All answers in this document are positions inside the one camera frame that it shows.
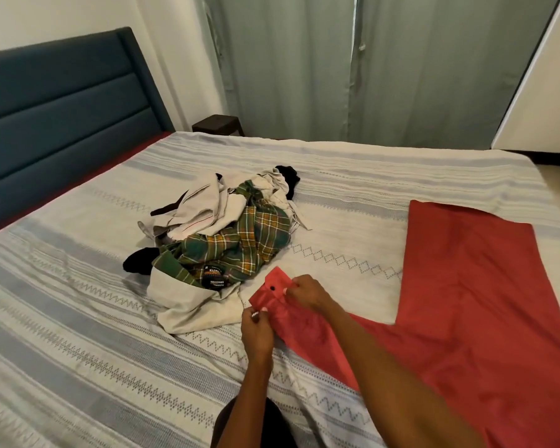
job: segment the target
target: wall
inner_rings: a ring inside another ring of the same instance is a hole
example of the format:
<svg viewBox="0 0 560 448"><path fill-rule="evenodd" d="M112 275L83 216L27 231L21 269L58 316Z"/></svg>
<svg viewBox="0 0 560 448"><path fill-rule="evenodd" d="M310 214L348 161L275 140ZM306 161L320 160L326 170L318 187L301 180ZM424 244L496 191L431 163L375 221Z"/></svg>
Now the wall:
<svg viewBox="0 0 560 448"><path fill-rule="evenodd" d="M560 4L492 148L560 152Z"/></svg>
<svg viewBox="0 0 560 448"><path fill-rule="evenodd" d="M199 7L196 0L0 0L0 50L130 26L172 123L188 130L224 112Z"/></svg>
<svg viewBox="0 0 560 448"><path fill-rule="evenodd" d="M226 100L202 0L137 0L187 129Z"/></svg>

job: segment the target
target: headboard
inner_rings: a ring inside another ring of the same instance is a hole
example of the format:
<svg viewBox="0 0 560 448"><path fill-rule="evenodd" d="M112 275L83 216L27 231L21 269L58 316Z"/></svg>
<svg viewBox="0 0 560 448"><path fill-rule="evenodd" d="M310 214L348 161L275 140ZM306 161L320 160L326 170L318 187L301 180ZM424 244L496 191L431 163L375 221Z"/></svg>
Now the headboard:
<svg viewBox="0 0 560 448"><path fill-rule="evenodd" d="M128 27L0 51L0 225L163 131Z"/></svg>

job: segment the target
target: curtain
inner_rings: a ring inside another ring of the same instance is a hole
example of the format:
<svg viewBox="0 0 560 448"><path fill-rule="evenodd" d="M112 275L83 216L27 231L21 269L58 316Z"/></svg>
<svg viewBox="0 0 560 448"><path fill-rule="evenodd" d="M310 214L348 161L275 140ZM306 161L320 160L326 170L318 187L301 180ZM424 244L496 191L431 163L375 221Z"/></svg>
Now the curtain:
<svg viewBox="0 0 560 448"><path fill-rule="evenodd" d="M205 0L246 135L346 137L354 0Z"/></svg>
<svg viewBox="0 0 560 448"><path fill-rule="evenodd" d="M359 0L348 140L488 149L558 0Z"/></svg>

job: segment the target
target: person's left arm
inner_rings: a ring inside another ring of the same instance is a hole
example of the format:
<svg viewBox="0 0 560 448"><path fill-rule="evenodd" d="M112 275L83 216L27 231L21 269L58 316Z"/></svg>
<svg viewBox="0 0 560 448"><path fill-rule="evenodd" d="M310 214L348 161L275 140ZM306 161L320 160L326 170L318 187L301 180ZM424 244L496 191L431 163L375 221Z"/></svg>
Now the person's left arm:
<svg viewBox="0 0 560 448"><path fill-rule="evenodd" d="M274 333L265 308L252 318L253 308L243 311L240 331L249 360L245 379L216 448L259 448L268 381L272 373Z"/></svg>

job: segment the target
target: plaid shirt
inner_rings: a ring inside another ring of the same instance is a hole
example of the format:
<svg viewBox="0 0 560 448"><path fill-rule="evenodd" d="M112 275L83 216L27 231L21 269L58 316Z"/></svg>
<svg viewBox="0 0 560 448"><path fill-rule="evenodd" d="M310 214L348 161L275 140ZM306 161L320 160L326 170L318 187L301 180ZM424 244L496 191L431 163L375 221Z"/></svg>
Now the plaid shirt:
<svg viewBox="0 0 560 448"><path fill-rule="evenodd" d="M267 202L252 182L234 193L246 198L240 218L213 236L193 234L160 247L153 262L158 270L197 287L206 265L222 268L228 284L245 281L288 245L290 221L283 210Z"/></svg>

